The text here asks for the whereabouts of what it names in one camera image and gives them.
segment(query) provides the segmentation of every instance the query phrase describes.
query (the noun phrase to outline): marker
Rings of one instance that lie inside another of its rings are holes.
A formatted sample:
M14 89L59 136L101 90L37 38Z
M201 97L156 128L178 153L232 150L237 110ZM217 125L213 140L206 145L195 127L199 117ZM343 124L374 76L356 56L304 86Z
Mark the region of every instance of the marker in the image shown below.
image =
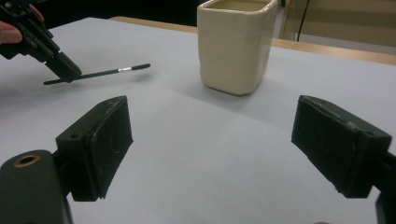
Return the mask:
M90 77L101 77L101 76L110 75L110 74L114 74L114 73L145 69L148 67L150 67L150 64L145 63L145 64L141 64L138 66L133 66L133 67L118 68L118 69L108 70L105 72L92 73L92 74L80 76L80 77L75 78L71 81L64 80L64 79L56 79L56 80L46 81L46 82L44 82L44 85L52 85L52 84L63 83L63 82L72 82L74 80L85 79L85 78L90 78Z

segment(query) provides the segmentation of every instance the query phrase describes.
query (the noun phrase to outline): finger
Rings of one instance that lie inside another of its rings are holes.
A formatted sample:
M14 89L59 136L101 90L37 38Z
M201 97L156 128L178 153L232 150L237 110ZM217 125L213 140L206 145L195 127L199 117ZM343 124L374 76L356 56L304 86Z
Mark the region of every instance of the finger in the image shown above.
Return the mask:
M32 4L29 4L30 9L32 9L32 11L37 15L37 17L41 20L44 21L44 16L43 14L41 14L41 12L39 10L37 10L37 8L35 8Z
M14 44L21 41L22 34L17 28L0 21L0 44Z

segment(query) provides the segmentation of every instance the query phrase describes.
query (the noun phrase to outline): cream-colored container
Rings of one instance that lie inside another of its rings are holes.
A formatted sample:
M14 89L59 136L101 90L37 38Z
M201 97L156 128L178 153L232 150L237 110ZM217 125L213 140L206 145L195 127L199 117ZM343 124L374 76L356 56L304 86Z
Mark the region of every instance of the cream-colored container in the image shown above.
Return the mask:
M268 62L277 0L211 0L198 6L201 79L231 94L253 92Z

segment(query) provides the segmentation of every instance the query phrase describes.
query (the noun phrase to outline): white tabletop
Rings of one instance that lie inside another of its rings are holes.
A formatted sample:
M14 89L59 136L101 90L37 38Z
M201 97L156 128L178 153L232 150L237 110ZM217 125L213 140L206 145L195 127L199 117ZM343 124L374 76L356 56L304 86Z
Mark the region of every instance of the white tabletop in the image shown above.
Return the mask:
M44 86L31 57L0 59L0 163L55 138L96 104L128 97L134 143L105 200L75 203L75 223L375 223L368 199L345 199L290 142L297 100L335 103L396 136L396 66L272 48L252 94L200 79L197 35L86 19L52 30L84 74L146 70ZM390 152L396 152L394 145Z

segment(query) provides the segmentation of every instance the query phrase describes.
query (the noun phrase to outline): black tool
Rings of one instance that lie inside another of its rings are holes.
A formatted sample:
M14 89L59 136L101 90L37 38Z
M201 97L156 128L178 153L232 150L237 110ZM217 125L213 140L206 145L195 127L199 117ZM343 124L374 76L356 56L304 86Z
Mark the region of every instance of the black tool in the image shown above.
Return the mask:
M110 74L114 74L114 73L120 73L120 72L126 72L126 71L135 71L135 70L139 70L139 69L145 69L150 67L149 63L145 63L145 64L141 64L138 66L132 66L132 67L126 67L126 68L117 68L117 69L112 69L112 70L108 70L105 72L98 72L98 73L92 73L92 74L88 74L88 75L83 75L80 77L77 77L74 80L80 80L80 79L85 79L85 78L90 78L90 77L102 77L102 76L106 76L106 75L110 75ZM51 80L51 81L46 81L44 82L44 85L52 85L52 84L58 84L58 83L63 83L66 82L63 79L56 79L56 80Z
M0 223L73 223L66 195L79 202L105 198L132 142L125 96L95 106L56 138L53 154L34 150L3 164Z
M396 158L391 136L330 102L300 96L291 142L346 198L381 194L377 220L396 223Z
M29 8L42 0L0 0L0 21L17 27L23 39L18 44L1 44L0 54L12 59L17 54L36 58L60 79L69 82L81 75L79 68L52 41L53 35Z

